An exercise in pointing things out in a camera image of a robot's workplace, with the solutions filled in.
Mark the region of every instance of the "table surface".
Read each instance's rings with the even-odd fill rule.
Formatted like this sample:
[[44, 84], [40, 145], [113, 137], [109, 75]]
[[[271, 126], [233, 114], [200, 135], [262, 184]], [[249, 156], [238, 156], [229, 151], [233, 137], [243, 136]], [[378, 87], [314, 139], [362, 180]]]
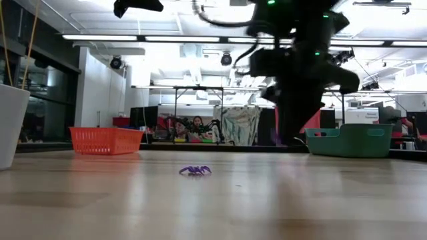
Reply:
[[[178, 171], [207, 165], [212, 175]], [[2, 239], [427, 239], [427, 165], [308, 154], [17, 154]]]

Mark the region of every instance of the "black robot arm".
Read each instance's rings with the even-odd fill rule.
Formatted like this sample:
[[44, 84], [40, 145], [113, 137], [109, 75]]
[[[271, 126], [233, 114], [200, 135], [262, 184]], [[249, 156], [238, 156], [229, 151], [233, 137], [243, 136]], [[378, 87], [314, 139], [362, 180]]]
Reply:
[[[274, 92], [277, 93], [275, 102], [282, 143], [293, 139], [319, 110], [325, 87], [339, 85], [342, 94], [358, 90], [357, 74], [341, 68], [328, 53], [332, 36], [350, 24], [341, 13], [331, 10], [339, 0], [253, 0], [256, 5], [252, 19], [243, 23], [210, 20], [200, 11], [196, 0], [192, 1], [195, 12], [208, 23], [220, 27], [248, 27], [246, 34], [255, 38], [261, 33], [274, 36], [274, 49], [256, 51], [255, 46], [245, 53], [255, 51], [250, 56], [250, 71], [245, 74], [276, 78]], [[117, 2], [121, 9], [135, 7], [138, 3], [138, 8], [158, 11], [160, 8], [155, 6], [161, 5], [158, 0]], [[282, 48], [280, 39], [293, 39], [292, 46]]]

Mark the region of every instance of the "green basket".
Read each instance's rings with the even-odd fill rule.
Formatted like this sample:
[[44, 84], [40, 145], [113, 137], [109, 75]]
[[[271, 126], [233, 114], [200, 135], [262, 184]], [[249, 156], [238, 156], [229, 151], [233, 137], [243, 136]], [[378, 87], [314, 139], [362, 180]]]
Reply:
[[387, 157], [393, 125], [344, 124], [340, 129], [306, 129], [311, 154], [337, 157]]

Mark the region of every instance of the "orange basket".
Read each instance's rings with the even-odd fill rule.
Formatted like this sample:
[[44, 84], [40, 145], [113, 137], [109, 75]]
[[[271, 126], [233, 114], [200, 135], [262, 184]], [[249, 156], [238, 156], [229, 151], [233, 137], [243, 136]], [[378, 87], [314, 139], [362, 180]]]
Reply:
[[99, 128], [70, 127], [73, 148], [76, 153], [94, 155], [117, 155], [139, 150], [143, 131]]

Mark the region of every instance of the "white planter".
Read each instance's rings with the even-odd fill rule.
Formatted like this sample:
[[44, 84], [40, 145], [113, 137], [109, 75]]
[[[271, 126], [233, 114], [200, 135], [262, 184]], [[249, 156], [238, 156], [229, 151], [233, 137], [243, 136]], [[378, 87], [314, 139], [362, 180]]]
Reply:
[[12, 166], [29, 92], [0, 84], [0, 170]]

